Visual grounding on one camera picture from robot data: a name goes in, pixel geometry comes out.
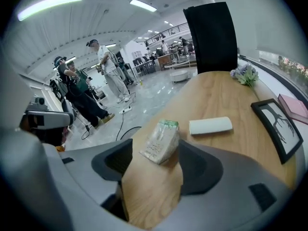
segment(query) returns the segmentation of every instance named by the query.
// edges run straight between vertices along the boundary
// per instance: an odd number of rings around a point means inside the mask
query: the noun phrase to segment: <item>glossy tile floor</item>
[[[190,71],[191,76],[193,76],[196,67],[185,68],[185,70]],[[97,129],[90,128],[90,135],[84,140],[81,139],[81,136],[86,132],[85,126],[80,120],[76,119],[72,127],[73,134],[68,136],[65,149],[77,150],[115,141],[123,117],[119,112],[132,102],[135,95],[134,103],[131,104],[132,110],[124,115],[124,122],[118,140],[130,128],[142,127],[152,116],[164,108],[166,103],[187,83],[188,80],[173,84],[170,79],[171,72],[172,70],[165,70],[142,76],[142,86],[137,85],[129,88],[131,99],[127,103],[124,101],[116,103],[114,96],[103,99],[103,104],[107,106],[105,109],[109,113],[114,113],[115,117],[106,124],[100,125]],[[88,124],[83,117],[80,117],[80,119]]]

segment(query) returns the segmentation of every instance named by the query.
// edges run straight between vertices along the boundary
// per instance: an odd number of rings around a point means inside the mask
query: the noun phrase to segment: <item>fluorescent light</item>
[[[76,59],[76,57],[74,56],[74,57],[72,57],[71,59],[68,59],[66,62],[65,62],[65,64],[68,64],[69,62],[71,62],[71,61],[73,61],[73,60],[75,60]]]
[[[146,9],[146,10],[149,10],[151,12],[155,12],[157,10],[156,8],[146,4],[144,2],[140,2],[138,0],[132,0],[132,1],[130,1],[130,4],[141,7],[141,8]]]
[[[107,48],[109,48],[109,47],[114,47],[114,46],[116,46],[116,44],[106,45]]]
[[[77,2],[77,1],[81,1],[81,0],[43,0],[21,11],[17,15],[17,17],[19,21],[23,21],[29,16],[39,11],[42,11],[42,10],[45,10],[45,9],[48,9],[48,8],[51,8],[57,5],[61,5],[61,4],[69,3],[69,2]]]

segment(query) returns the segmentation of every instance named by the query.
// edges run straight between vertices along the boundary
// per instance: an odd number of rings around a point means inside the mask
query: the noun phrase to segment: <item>plastic bag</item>
[[[140,153],[156,164],[168,160],[179,145],[179,123],[160,120]]]

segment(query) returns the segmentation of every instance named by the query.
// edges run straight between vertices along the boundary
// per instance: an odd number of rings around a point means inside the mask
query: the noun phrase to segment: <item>ceiling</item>
[[[2,39],[10,64],[22,75],[42,82],[54,72],[56,56],[77,57],[79,68],[97,63],[96,54],[86,43],[97,39],[102,44],[115,43],[110,48],[118,52],[137,37],[151,37],[147,30],[163,31],[186,22],[183,9],[199,5],[199,0],[141,0],[157,11],[130,5],[131,0],[82,0],[41,11],[24,21],[17,13],[42,0],[22,0],[16,8]]]

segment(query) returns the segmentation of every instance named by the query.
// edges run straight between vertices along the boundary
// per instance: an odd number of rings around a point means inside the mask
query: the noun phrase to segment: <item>framed drawing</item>
[[[284,164],[303,143],[294,122],[274,99],[252,103],[251,107],[268,131],[281,164]]]

